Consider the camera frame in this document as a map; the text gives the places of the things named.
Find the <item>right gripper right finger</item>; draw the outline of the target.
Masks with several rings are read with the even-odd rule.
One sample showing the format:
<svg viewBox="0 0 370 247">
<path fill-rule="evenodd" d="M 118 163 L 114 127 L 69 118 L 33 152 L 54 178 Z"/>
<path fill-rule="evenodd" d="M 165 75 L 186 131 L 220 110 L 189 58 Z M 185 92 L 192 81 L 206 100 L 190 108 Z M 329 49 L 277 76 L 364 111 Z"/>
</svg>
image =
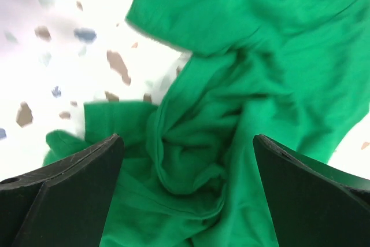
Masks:
<svg viewBox="0 0 370 247">
<path fill-rule="evenodd" d="M 265 135 L 253 147 L 279 246 L 369 246 L 369 180 Z"/>
</svg>

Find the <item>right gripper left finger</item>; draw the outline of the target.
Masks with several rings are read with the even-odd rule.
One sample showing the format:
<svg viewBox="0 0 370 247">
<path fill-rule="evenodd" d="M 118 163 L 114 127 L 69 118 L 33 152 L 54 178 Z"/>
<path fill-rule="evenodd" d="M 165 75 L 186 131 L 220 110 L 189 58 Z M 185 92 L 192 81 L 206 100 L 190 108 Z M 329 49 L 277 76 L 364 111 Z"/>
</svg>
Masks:
<svg viewBox="0 0 370 247">
<path fill-rule="evenodd" d="M 99 246 L 123 157 L 114 134 L 1 181 L 1 246 Z"/>
</svg>

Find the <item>green t shirt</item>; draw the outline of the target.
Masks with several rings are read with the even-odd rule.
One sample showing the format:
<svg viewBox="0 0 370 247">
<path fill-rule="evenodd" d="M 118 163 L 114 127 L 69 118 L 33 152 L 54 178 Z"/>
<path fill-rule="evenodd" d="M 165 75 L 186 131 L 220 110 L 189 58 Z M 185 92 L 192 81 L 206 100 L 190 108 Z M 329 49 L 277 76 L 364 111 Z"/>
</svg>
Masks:
<svg viewBox="0 0 370 247">
<path fill-rule="evenodd" d="M 85 104 L 85 136 L 125 154 L 101 246 L 276 246 L 252 140 L 327 162 L 369 111 L 369 0 L 134 0 L 127 20 L 191 51 L 160 105 Z"/>
</svg>

